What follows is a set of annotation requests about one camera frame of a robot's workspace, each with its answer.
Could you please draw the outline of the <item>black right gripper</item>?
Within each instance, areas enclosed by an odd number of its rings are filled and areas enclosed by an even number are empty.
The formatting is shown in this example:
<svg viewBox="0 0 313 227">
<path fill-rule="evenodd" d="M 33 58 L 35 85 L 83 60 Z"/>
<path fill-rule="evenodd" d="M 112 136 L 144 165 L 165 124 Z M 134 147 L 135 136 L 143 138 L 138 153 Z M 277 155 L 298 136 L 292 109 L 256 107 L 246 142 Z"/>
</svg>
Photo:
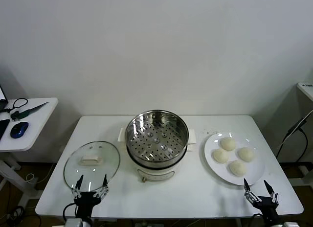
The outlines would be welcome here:
<svg viewBox="0 0 313 227">
<path fill-rule="evenodd" d="M 253 207 L 261 211 L 264 221 L 278 221 L 279 216 L 276 212 L 278 207 L 278 193 L 274 192 L 272 186 L 266 180 L 264 180 L 264 184 L 271 199 L 259 199 L 258 196 L 251 192 L 246 179 L 244 179 L 244 196 L 251 204 L 253 204 Z"/>
</svg>

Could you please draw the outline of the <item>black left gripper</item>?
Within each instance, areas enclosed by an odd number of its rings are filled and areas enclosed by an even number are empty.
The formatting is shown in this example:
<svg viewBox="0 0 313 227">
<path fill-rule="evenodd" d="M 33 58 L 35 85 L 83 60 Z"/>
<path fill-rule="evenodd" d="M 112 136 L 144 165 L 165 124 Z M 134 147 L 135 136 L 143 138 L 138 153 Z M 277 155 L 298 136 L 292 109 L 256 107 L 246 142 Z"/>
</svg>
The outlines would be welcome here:
<svg viewBox="0 0 313 227">
<path fill-rule="evenodd" d="M 102 186 L 97 192 L 80 192 L 84 175 L 81 175 L 76 182 L 74 188 L 71 189 L 74 196 L 74 203 L 77 206 L 75 217 L 86 219 L 92 215 L 93 208 L 101 203 L 101 198 L 104 198 L 109 192 L 107 174 L 105 174 Z"/>
</svg>

